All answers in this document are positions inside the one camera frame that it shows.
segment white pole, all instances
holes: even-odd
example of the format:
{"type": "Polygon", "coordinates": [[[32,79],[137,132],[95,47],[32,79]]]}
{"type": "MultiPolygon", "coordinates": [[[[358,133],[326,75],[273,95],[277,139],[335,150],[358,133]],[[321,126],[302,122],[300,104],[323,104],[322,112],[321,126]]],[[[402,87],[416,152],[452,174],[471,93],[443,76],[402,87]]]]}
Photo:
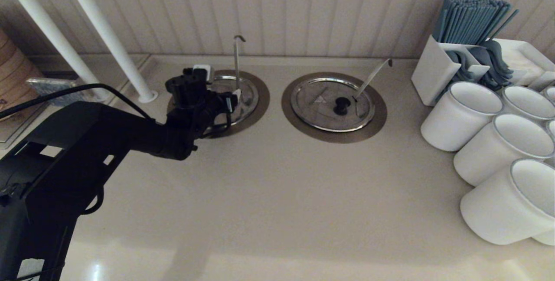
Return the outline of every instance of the white pole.
{"type": "MultiPolygon", "coordinates": [[[[54,21],[48,16],[48,13],[39,4],[37,0],[19,0],[21,5],[29,13],[34,22],[39,26],[44,35],[52,42],[56,50],[64,57],[65,61],[71,68],[88,84],[100,83],[87,64],[83,62],[75,49],[69,44],[65,36],[60,32],[54,21]]],[[[104,101],[109,97],[109,93],[105,89],[93,89],[95,95],[100,101],[104,101]]]]}
{"type": "Polygon", "coordinates": [[[125,72],[125,75],[127,75],[127,78],[129,78],[129,81],[139,93],[139,101],[141,103],[147,103],[156,99],[156,97],[158,97],[158,93],[156,91],[151,91],[148,88],[147,83],[145,83],[143,77],[137,71],[133,60],[131,60],[129,54],[125,51],[125,48],[115,35],[113,29],[106,20],[105,16],[102,14],[102,11],[98,7],[95,0],[77,1],[81,4],[81,7],[85,10],[85,13],[87,13],[87,16],[91,20],[93,26],[95,26],[102,40],[115,57],[115,60],[118,62],[119,66],[121,66],[121,69],[123,69],[123,72],[125,72]]]}

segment black knob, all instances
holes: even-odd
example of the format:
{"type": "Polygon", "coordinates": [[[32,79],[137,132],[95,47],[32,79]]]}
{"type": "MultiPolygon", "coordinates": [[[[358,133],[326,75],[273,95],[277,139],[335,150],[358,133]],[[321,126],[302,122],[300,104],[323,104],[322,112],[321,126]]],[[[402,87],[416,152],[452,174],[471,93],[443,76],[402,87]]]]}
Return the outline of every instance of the black knob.
{"type": "Polygon", "coordinates": [[[347,108],[351,106],[351,101],[345,97],[339,97],[335,99],[335,107],[333,111],[337,115],[347,115],[347,108]]]}

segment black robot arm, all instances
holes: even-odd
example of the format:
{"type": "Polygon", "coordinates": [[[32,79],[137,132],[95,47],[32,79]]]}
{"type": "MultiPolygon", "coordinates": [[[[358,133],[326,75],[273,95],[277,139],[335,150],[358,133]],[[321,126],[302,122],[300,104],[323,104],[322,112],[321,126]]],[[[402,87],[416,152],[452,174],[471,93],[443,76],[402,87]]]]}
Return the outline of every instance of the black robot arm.
{"type": "Polygon", "coordinates": [[[0,281],[25,277],[20,267],[28,259],[42,261],[35,271],[40,280],[59,279],[77,218],[100,207],[104,184],[129,151],[183,160],[196,150],[194,140],[238,101],[206,89],[209,78],[206,70],[186,69],[166,82],[175,109],[164,125],[79,101],[52,114],[2,158],[0,281]],[[57,154],[45,153],[52,147],[57,154]]]}

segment white wall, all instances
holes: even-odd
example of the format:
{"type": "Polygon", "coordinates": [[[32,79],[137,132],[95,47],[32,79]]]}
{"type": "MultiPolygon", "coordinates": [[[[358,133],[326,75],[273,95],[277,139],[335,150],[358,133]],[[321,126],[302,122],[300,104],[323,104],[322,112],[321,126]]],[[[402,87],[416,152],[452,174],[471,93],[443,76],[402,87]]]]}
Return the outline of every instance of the white wall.
{"type": "MultiPolygon", "coordinates": [[[[107,48],[76,0],[40,0],[78,52],[107,48]]],[[[97,0],[129,52],[417,58],[442,0],[97,0]]],[[[555,60],[555,0],[507,0],[521,12],[500,38],[531,42],[555,60]]],[[[56,50],[16,0],[0,26],[26,54],[56,50]]]]}

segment brown circular rim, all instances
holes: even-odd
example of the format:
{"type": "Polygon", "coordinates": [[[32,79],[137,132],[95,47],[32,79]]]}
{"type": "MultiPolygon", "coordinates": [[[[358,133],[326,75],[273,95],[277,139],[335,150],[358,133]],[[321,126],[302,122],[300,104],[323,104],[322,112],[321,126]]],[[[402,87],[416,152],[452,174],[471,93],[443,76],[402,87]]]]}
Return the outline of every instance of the brown circular rim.
{"type": "Polygon", "coordinates": [[[287,88],[285,88],[285,91],[281,96],[281,109],[291,125],[293,125],[296,129],[299,129],[302,133],[309,135],[310,137],[313,137],[320,141],[331,143],[355,143],[359,141],[364,141],[369,137],[377,134],[378,131],[383,128],[387,120],[387,107],[381,95],[376,91],[376,89],[371,86],[367,86],[364,91],[373,100],[376,110],[372,121],[370,121],[365,127],[362,127],[357,131],[350,131],[347,133],[333,133],[331,131],[323,131],[321,129],[317,129],[302,121],[291,107],[291,94],[299,83],[302,83],[309,79],[321,77],[342,78],[345,79],[345,81],[349,81],[355,85],[362,85],[362,81],[358,78],[333,72],[317,72],[295,79],[295,81],[291,82],[287,86],[287,88]]]}
{"type": "MultiPolygon", "coordinates": [[[[235,76],[235,71],[218,70],[214,74],[219,76],[222,76],[222,75],[235,76]]],[[[257,121],[259,121],[262,118],[262,116],[264,116],[264,113],[266,113],[266,110],[270,106],[270,91],[268,90],[268,87],[266,87],[266,84],[255,75],[252,75],[244,71],[241,71],[240,76],[241,78],[246,78],[250,80],[256,86],[256,90],[258,91],[258,104],[256,105],[256,108],[254,109],[254,111],[252,111],[251,115],[249,115],[246,119],[238,122],[235,125],[232,125],[227,131],[224,131],[221,134],[211,135],[210,139],[214,139],[217,137],[227,137],[227,136],[236,134],[238,132],[244,131],[248,127],[251,127],[252,125],[254,125],[257,121]]],[[[168,112],[170,111],[170,109],[173,108],[172,105],[173,105],[173,98],[171,98],[170,101],[168,102],[168,112]]]]}

